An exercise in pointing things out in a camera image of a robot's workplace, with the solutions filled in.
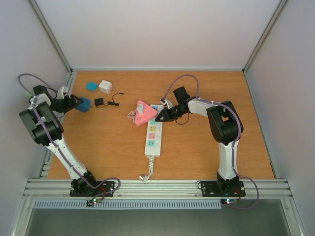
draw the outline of white cube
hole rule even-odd
[[[109,94],[111,90],[113,89],[112,83],[106,80],[103,80],[102,82],[100,82],[98,87],[99,87],[99,90],[101,90],[101,92],[104,92],[106,94]]]

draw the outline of gray floor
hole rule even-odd
[[[27,236],[286,236],[280,200],[251,210],[34,209]]]

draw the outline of table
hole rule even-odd
[[[193,74],[200,82],[199,96],[214,101],[232,101],[242,123],[237,167],[243,176],[254,179],[274,178],[269,157],[260,132],[246,80],[241,71],[78,71],[72,93],[92,100],[92,108],[82,113],[72,110],[65,115],[65,140],[77,158],[97,179],[118,177],[139,179],[148,173],[144,155],[147,124],[136,127],[127,114],[136,108],[138,100],[159,104],[170,84],[182,74]],[[110,94],[89,91],[87,82],[113,84]],[[196,92],[196,81],[183,77],[174,89],[185,86],[190,96]],[[116,95],[119,107],[96,108],[94,99],[111,100]],[[167,97],[173,104],[173,92]],[[185,125],[163,124],[161,157],[155,160],[151,179],[216,179],[219,168],[219,148],[213,139],[206,117],[190,115]],[[178,122],[185,122],[184,115]],[[57,158],[53,158],[48,178],[69,179]]]

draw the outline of yellow outlet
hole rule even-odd
[[[156,132],[157,127],[156,126],[150,126],[149,130],[152,132]]]

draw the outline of white power strip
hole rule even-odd
[[[163,105],[150,105],[150,107],[157,110],[157,114],[164,108]],[[146,146],[144,149],[146,156],[157,157],[161,155],[162,126],[163,122],[156,122],[155,119],[148,121]]]

